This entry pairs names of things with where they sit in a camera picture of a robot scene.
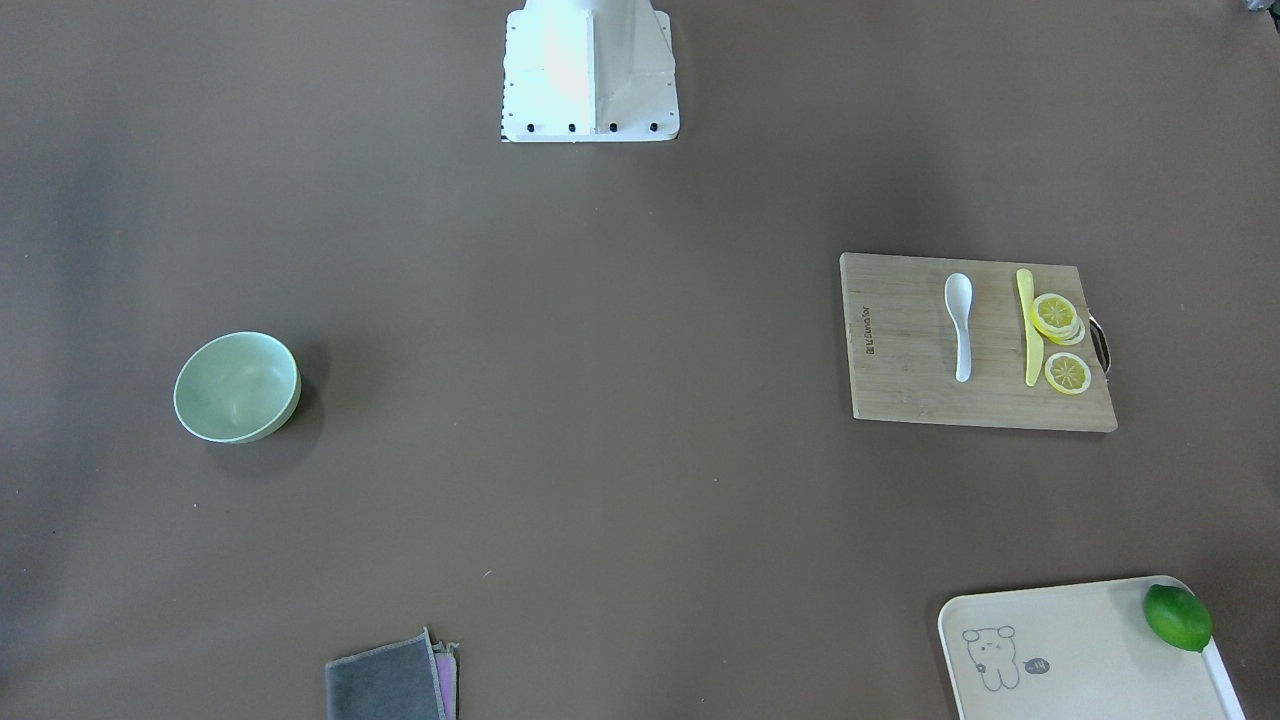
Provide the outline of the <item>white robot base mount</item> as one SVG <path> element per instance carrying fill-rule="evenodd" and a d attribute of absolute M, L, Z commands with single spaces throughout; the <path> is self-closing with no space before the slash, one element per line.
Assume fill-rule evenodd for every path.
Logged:
<path fill-rule="evenodd" d="M 649 1 L 527 1 L 506 17 L 500 140 L 678 137 L 671 18 Z"/>

